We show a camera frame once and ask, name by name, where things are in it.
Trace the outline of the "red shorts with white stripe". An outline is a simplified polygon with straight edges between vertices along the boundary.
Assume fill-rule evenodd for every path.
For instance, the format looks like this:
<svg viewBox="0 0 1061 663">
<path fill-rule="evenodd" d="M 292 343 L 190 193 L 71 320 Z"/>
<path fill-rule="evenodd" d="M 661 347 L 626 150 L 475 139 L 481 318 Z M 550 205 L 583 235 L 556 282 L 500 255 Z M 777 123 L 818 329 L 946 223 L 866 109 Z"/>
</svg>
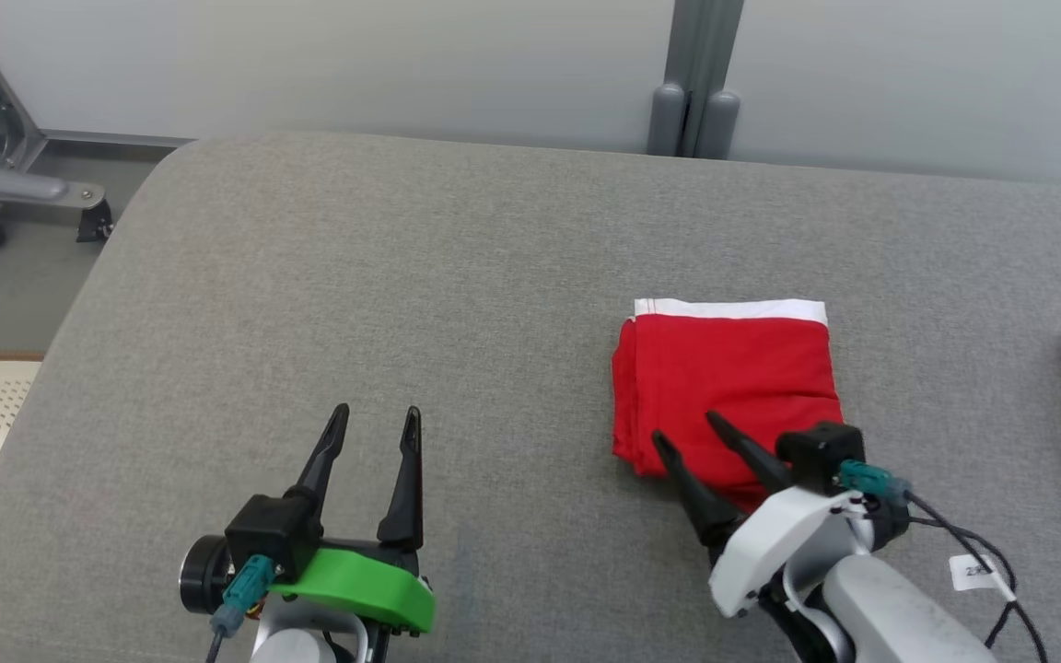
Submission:
<svg viewBox="0 0 1061 663">
<path fill-rule="evenodd" d="M 814 299 L 691 303 L 637 298 L 612 356 L 613 454 L 665 477 L 653 433 L 717 494 L 753 511 L 766 491 L 716 436 L 716 412 L 765 450 L 779 434 L 843 421 L 827 307 Z"/>
</svg>

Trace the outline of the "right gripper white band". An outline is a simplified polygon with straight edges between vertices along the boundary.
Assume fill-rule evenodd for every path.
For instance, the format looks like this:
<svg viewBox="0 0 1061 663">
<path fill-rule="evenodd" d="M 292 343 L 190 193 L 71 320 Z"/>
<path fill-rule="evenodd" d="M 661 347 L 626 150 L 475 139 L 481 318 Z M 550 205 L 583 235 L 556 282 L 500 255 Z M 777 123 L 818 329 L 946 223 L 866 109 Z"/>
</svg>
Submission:
<svg viewBox="0 0 1061 663">
<path fill-rule="evenodd" d="M 808 608 L 799 592 L 816 585 L 827 599 L 841 600 L 833 609 L 839 618 L 908 617 L 908 580 L 872 557 L 871 513 L 892 504 L 854 491 L 827 496 L 792 487 L 790 470 L 769 450 L 719 412 L 707 412 L 705 418 L 759 486 L 775 494 L 740 525 L 740 507 L 696 478 L 664 432 L 653 432 L 654 448 L 700 544 L 728 543 L 710 575 L 712 600 L 724 616 L 737 617 L 756 607 L 762 588 L 775 582 L 792 611 L 814 618 L 822 610 Z"/>
</svg>

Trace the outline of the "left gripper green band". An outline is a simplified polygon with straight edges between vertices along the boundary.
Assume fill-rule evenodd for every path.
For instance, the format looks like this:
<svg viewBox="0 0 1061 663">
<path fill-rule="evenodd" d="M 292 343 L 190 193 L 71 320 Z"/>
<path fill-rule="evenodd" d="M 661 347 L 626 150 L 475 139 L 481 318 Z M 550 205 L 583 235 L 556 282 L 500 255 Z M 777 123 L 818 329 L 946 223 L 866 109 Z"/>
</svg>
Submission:
<svg viewBox="0 0 1061 663">
<path fill-rule="evenodd" d="M 319 517 L 332 464 L 343 449 L 350 416 L 340 403 L 286 498 L 303 498 L 309 514 Z M 422 416 L 412 406 L 400 440 L 402 463 L 378 541 L 392 549 L 417 553 L 424 546 L 424 446 Z M 321 547 L 294 585 L 274 582 L 268 595 L 247 613 L 260 636 L 289 629 L 354 636 L 428 634 L 437 601 L 427 581 L 408 569 L 379 559 L 379 547 Z M 234 570 L 222 536 L 202 537 L 185 555 L 180 597 L 190 612 L 212 616 Z"/>
</svg>

